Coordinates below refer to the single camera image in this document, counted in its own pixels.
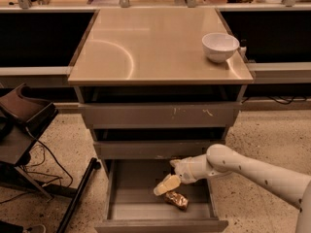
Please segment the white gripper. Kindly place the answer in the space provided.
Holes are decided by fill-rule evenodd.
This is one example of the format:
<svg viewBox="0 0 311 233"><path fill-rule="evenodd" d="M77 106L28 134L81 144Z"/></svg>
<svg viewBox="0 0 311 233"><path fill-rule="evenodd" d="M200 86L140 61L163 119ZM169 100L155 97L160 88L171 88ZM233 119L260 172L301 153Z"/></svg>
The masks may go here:
<svg viewBox="0 0 311 233"><path fill-rule="evenodd" d="M184 159L172 159L169 163L174 168L176 175L168 174L154 188L155 196L171 191L181 183L196 183L199 180L210 178L214 174L214 169L208 162L205 154Z"/></svg>

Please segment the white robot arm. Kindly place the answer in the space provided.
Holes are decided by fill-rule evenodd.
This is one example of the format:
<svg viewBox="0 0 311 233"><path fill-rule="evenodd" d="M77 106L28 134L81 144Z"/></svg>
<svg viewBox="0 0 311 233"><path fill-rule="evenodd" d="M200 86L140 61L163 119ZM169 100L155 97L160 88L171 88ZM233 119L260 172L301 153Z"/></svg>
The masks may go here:
<svg viewBox="0 0 311 233"><path fill-rule="evenodd" d="M173 159L174 175L168 175L154 189L156 196L199 180L228 172L239 174L299 209L295 233L311 233L311 177L246 157L231 148L215 144L204 154Z"/></svg>

